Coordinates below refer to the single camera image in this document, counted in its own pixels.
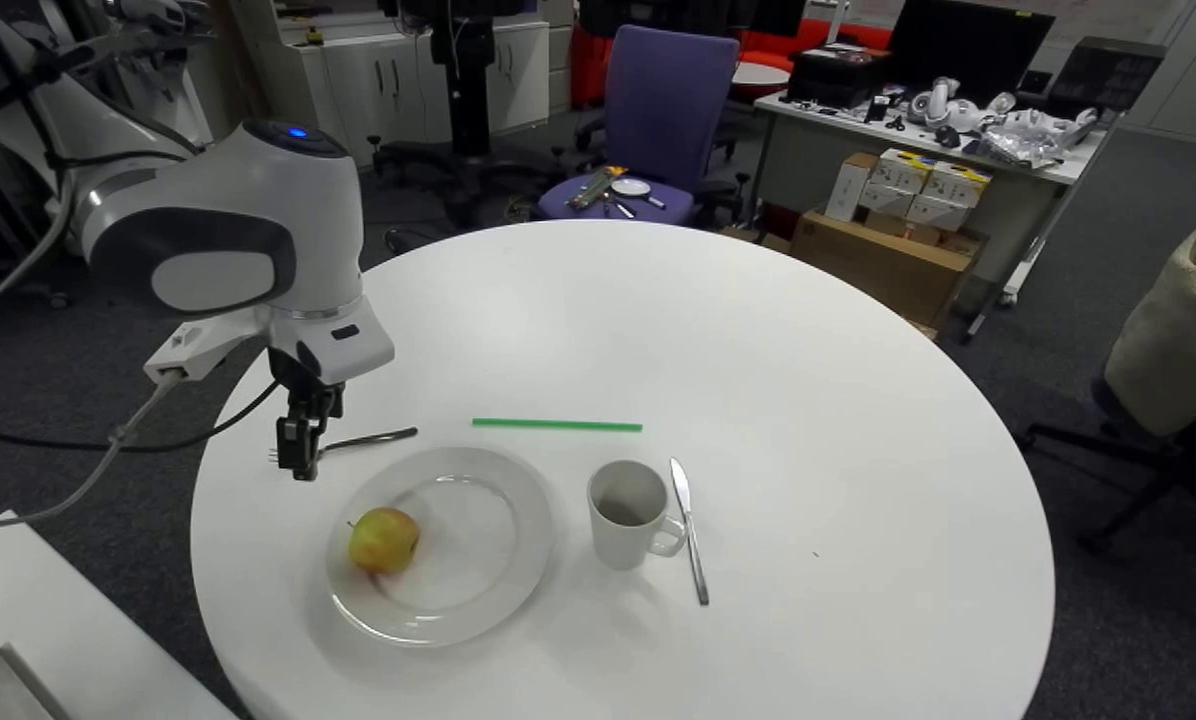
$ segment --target purple chair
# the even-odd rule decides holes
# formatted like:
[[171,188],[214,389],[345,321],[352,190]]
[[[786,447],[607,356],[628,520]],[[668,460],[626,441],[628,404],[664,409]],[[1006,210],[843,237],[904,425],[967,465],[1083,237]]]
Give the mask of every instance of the purple chair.
[[721,111],[729,99],[739,43],[734,34],[695,34],[626,25],[612,39],[605,93],[605,161],[652,185],[652,200],[597,200],[587,210],[571,194],[587,175],[554,185],[540,216],[612,216],[690,222],[695,188],[708,175]]

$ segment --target metal spoon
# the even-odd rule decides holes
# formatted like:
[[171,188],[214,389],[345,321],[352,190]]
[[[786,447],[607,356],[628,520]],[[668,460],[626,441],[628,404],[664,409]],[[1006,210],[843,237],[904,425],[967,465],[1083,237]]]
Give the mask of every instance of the metal spoon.
[[347,441],[325,442],[325,447],[316,453],[316,460],[325,460],[327,453],[370,447],[370,442],[395,442],[395,441],[413,441],[413,435],[421,435],[421,428],[395,428],[395,431],[347,435]]

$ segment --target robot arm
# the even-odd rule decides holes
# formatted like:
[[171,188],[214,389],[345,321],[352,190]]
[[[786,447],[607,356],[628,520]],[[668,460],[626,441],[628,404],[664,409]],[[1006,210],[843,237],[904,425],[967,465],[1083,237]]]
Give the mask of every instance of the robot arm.
[[74,76],[44,79],[34,43],[0,25],[0,143],[44,179],[86,165],[74,226],[95,279],[183,316],[149,375],[208,375],[237,344],[264,336],[289,389],[278,454],[316,475],[316,441],[341,416],[345,379],[391,360],[360,297],[360,179],[316,126],[243,125],[201,157],[119,115]]

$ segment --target desk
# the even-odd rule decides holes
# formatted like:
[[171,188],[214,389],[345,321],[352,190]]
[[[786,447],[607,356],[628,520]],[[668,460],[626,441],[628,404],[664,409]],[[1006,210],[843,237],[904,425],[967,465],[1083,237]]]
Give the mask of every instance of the desk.
[[[327,441],[421,441],[274,465],[278,404],[201,460],[194,575],[256,716],[803,720],[1019,716],[1052,632],[1052,542],[987,401],[899,316],[711,231],[554,218],[370,271],[395,364],[347,382]],[[240,409],[269,364],[227,401]],[[472,431],[472,416],[638,419],[645,435]],[[505,447],[554,480],[555,566],[499,632],[395,652],[314,589],[345,499],[413,453]],[[674,453],[695,486],[711,609],[690,564],[612,575],[587,475]]]
[[971,276],[983,285],[967,301],[967,313],[991,302],[987,288],[1006,288],[999,301],[1017,302],[1036,262],[1046,237],[1061,218],[1101,143],[1082,143],[1061,167],[1029,173],[960,149],[939,149],[933,132],[907,125],[904,132],[863,125],[859,111],[826,111],[818,102],[790,102],[761,97],[770,137],[756,167],[752,194],[786,209],[826,209],[840,165],[853,151],[882,157],[884,149],[914,149],[933,161],[958,161],[991,173],[983,202],[971,210],[967,231],[983,237]]
[[34,529],[0,529],[0,645],[76,720],[231,716]]

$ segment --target clutter on desk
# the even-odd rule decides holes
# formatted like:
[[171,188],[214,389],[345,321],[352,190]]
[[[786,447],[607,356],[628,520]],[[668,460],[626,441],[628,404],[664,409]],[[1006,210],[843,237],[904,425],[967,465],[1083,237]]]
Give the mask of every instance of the clutter on desk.
[[1094,106],[1077,119],[1061,119],[1036,106],[1008,111],[1006,125],[978,137],[971,151],[1024,167],[1055,167],[1077,143],[1094,137],[1098,119],[1101,115]]
[[960,149],[967,140],[964,151],[1019,167],[1063,165],[1063,157],[1083,143],[1101,119],[1094,106],[1083,106],[1077,119],[1017,106],[1011,93],[999,93],[987,106],[978,106],[958,93],[960,82],[943,76],[914,99],[907,115],[935,132],[939,149]]

